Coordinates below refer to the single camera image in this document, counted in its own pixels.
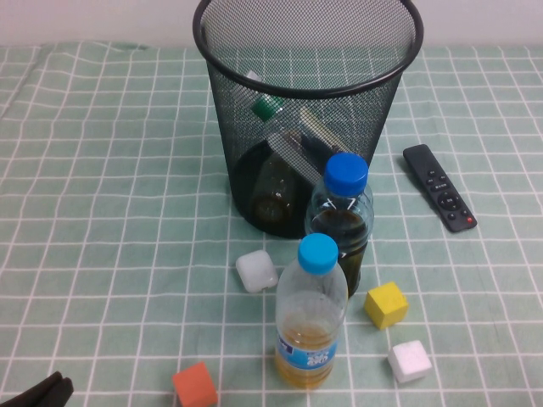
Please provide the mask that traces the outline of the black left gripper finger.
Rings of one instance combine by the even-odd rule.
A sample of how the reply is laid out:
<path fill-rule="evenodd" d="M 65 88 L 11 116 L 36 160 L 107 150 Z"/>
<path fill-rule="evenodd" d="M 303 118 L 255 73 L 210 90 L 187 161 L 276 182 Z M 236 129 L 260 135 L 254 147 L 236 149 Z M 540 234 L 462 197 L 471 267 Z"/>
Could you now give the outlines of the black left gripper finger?
<path fill-rule="evenodd" d="M 1 407 L 38 406 L 39 404 L 42 404 L 43 406 L 60 406 L 62 401 L 58 394 L 55 394 L 48 401 L 45 401 L 45 399 L 62 379 L 63 376 L 56 371 L 35 386 L 25 390 L 23 393 L 2 402 Z"/>
<path fill-rule="evenodd" d="M 72 381 L 65 377 L 52 387 L 44 397 L 44 407 L 65 407 L 74 392 Z"/>

